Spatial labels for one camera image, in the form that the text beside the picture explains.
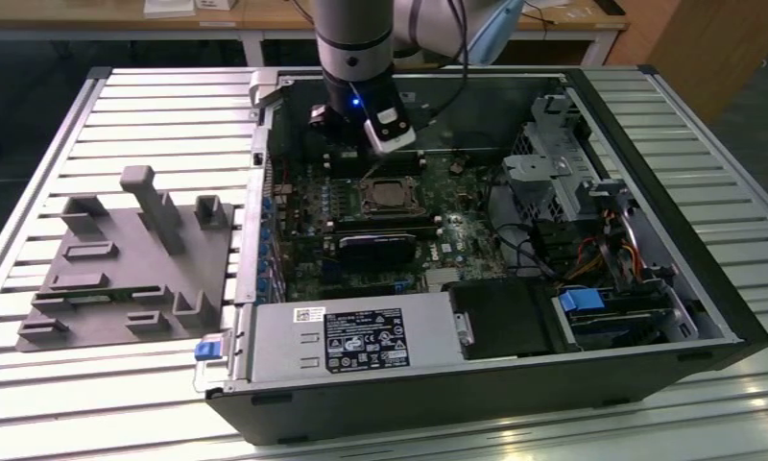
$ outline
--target barcode sticker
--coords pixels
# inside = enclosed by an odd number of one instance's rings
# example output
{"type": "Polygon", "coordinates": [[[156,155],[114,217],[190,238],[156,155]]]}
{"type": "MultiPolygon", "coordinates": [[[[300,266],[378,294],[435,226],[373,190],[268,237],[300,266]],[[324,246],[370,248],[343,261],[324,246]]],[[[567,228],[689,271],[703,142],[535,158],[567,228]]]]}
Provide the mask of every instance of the barcode sticker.
{"type": "Polygon", "coordinates": [[[326,307],[299,307],[294,309],[294,322],[324,322],[326,307]]]}

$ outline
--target motherboard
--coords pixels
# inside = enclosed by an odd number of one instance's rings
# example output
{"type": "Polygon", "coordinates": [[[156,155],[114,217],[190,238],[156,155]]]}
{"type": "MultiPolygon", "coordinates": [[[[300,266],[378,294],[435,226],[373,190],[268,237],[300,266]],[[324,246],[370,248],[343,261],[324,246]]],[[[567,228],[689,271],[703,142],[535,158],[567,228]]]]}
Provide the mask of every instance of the motherboard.
{"type": "Polygon", "coordinates": [[[485,209],[490,166],[457,151],[406,153],[367,168],[342,164],[349,157],[326,155],[334,161],[303,166],[290,184],[282,172],[288,301],[426,293],[505,277],[485,209]]]}

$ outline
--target table surface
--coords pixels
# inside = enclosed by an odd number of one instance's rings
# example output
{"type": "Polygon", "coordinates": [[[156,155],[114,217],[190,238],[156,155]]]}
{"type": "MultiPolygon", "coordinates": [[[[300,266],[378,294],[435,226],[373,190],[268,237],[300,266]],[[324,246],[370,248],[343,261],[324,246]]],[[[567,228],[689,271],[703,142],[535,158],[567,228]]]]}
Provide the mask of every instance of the table surface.
{"type": "Polygon", "coordinates": [[[146,19],[144,0],[0,0],[0,29],[236,29],[248,3],[239,0],[227,12],[198,9],[194,16],[146,19]]]}
{"type": "MultiPolygon", "coordinates": [[[[308,0],[303,0],[308,9],[308,0]]],[[[0,29],[71,30],[308,30],[288,0],[239,0],[228,12],[196,10],[195,16],[146,19],[144,0],[0,0],[0,29]]],[[[543,10],[550,30],[626,29],[626,16],[610,16],[594,0],[573,0],[543,10]]],[[[543,30],[541,20],[525,16],[519,30],[543,30]]]]}

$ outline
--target white table leg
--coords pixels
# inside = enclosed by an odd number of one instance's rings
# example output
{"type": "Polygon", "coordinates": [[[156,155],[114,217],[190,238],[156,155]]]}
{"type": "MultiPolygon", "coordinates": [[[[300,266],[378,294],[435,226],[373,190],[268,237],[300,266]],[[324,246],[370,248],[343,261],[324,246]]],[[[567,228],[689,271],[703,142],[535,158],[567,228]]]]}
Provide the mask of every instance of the white table leg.
{"type": "Polygon", "coordinates": [[[587,49],[582,65],[603,65],[606,58],[610,56],[618,33],[619,31],[602,31],[597,33],[595,40],[587,49]]]}
{"type": "Polygon", "coordinates": [[[262,31],[242,31],[240,40],[244,49],[244,58],[248,67],[264,67],[266,55],[262,52],[262,41],[264,34],[262,31]]]}

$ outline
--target floor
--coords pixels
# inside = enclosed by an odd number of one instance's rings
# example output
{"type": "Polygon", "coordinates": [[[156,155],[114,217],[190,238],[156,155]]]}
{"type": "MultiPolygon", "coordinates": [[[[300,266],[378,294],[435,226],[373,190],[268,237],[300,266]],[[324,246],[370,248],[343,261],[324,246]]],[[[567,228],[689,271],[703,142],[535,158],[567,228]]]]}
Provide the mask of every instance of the floor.
{"type": "MultiPolygon", "coordinates": [[[[270,63],[315,64],[312,49],[296,57],[276,44],[267,53],[270,63]]],[[[0,230],[92,66],[244,65],[235,42],[80,42],[71,54],[46,42],[0,42],[0,230]]],[[[768,190],[768,59],[714,131],[768,190]]]]}

